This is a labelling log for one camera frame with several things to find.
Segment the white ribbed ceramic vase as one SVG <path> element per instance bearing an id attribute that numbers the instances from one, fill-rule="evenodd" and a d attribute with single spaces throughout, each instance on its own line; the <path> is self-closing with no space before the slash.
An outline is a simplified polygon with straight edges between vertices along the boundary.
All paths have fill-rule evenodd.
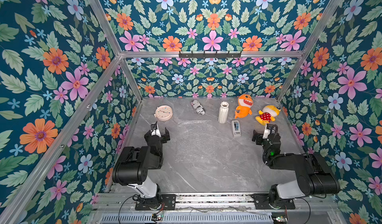
<path id="1" fill-rule="evenodd" d="M 222 102 L 220 104 L 219 108 L 219 116 L 218 116 L 218 122 L 220 124 L 224 124 L 227 121 L 229 113 L 229 103 L 228 102 Z"/>

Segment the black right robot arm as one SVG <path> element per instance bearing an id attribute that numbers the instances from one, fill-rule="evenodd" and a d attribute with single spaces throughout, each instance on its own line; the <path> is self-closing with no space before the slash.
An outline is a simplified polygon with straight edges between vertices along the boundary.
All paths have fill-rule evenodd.
<path id="1" fill-rule="evenodd" d="M 326 197 L 340 192 L 338 178 L 321 155 L 281 153 L 281 136 L 276 124 L 267 124 L 263 133 L 254 130 L 252 141 L 262 147 L 262 161 L 267 167 L 295 173 L 295 180 L 271 186 L 267 202 L 272 208 L 284 207 L 295 198 Z"/>

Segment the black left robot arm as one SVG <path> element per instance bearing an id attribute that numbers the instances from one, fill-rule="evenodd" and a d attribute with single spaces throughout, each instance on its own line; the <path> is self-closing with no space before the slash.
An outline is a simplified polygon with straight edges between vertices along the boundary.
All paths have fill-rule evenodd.
<path id="1" fill-rule="evenodd" d="M 144 139 L 147 145 L 124 147 L 112 171 L 113 183 L 132 188 L 132 199 L 145 207 L 157 210 L 164 205 L 161 190 L 148 176 L 149 170 L 163 166 L 163 144 L 171 140 L 168 129 L 161 133 L 158 124 L 150 125 Z"/>

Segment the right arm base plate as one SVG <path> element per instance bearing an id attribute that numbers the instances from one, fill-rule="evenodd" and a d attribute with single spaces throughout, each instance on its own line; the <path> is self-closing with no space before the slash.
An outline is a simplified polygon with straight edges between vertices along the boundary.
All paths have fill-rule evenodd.
<path id="1" fill-rule="evenodd" d="M 270 197 L 269 194 L 265 193 L 252 194 L 251 198 L 254 200 L 256 210 L 295 210 L 293 199 L 280 199 L 277 196 Z"/>

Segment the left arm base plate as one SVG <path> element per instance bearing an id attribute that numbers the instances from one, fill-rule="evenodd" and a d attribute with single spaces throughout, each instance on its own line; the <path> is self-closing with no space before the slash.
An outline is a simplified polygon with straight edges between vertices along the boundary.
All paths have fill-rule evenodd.
<path id="1" fill-rule="evenodd" d="M 143 199 L 139 198 L 136 201 L 135 210 L 136 211 L 173 211 L 176 205 L 175 194 L 160 194 L 154 198 Z"/>

